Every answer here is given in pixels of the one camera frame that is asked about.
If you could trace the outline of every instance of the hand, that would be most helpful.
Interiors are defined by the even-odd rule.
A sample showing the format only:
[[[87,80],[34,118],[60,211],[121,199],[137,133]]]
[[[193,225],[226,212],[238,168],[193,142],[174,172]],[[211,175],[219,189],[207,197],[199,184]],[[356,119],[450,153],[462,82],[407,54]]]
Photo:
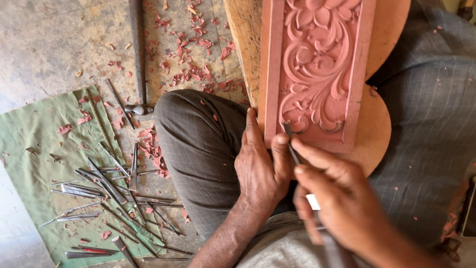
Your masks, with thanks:
[[[248,109],[246,129],[241,139],[241,150],[235,160],[235,169],[241,189],[239,200],[244,201],[249,209],[262,215],[271,215],[278,202],[288,193],[288,142],[289,138],[284,133],[273,138],[272,163],[256,122],[256,113],[253,109]]]
[[[358,165],[297,138],[293,138],[291,144],[309,161],[309,165],[298,165],[294,169],[299,181],[294,204],[313,243],[320,244],[321,240],[306,199],[309,193],[316,196],[321,207],[322,224],[347,249],[365,255],[378,248],[382,239],[393,236],[393,229]]]

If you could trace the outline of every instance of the hammer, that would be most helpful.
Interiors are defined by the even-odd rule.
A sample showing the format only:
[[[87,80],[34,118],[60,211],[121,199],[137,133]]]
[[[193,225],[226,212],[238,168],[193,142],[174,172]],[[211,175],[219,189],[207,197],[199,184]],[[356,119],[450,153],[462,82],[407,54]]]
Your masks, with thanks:
[[[132,32],[132,47],[134,48],[134,65],[136,67],[139,104],[128,104],[124,107],[124,110],[126,113],[146,115],[154,111],[154,108],[147,106],[144,11],[142,10],[141,2],[141,0],[129,0],[130,29]]]

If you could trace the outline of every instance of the fingernail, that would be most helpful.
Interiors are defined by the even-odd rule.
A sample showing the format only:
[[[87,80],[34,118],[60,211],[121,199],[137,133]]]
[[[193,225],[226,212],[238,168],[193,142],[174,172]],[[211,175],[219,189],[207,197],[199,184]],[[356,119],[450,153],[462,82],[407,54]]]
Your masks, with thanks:
[[[280,135],[280,136],[278,136],[278,143],[279,143],[279,144],[287,144],[287,143],[288,143],[288,139],[287,139],[285,136]]]
[[[298,165],[294,168],[294,172],[297,174],[303,174],[306,168],[307,167],[305,165]]]

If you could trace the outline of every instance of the hammer head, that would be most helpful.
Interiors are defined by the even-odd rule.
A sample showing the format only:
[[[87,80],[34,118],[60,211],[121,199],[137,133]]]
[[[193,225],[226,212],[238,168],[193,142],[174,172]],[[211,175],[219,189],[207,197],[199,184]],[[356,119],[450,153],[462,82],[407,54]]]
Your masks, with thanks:
[[[140,115],[146,115],[146,114],[149,114],[149,113],[153,112],[154,108],[148,107],[148,106],[143,105],[143,104],[139,104],[139,105],[127,104],[124,107],[124,110],[126,111],[126,113],[135,113],[135,114],[140,114]]]

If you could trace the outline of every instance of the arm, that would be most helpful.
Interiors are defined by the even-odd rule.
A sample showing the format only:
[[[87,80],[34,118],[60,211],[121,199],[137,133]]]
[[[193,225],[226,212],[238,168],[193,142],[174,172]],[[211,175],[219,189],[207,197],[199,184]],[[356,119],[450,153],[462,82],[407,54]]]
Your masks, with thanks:
[[[358,165],[297,138],[291,144],[309,162],[294,170],[299,181],[294,204],[313,243],[321,241],[305,197],[309,193],[316,196],[320,220],[336,240],[375,267],[444,267],[391,226]]]
[[[197,253],[189,267],[232,267],[249,241],[289,189],[288,142],[285,134],[271,142],[271,162],[253,109],[248,109],[241,150],[235,160],[240,196],[225,221]]]

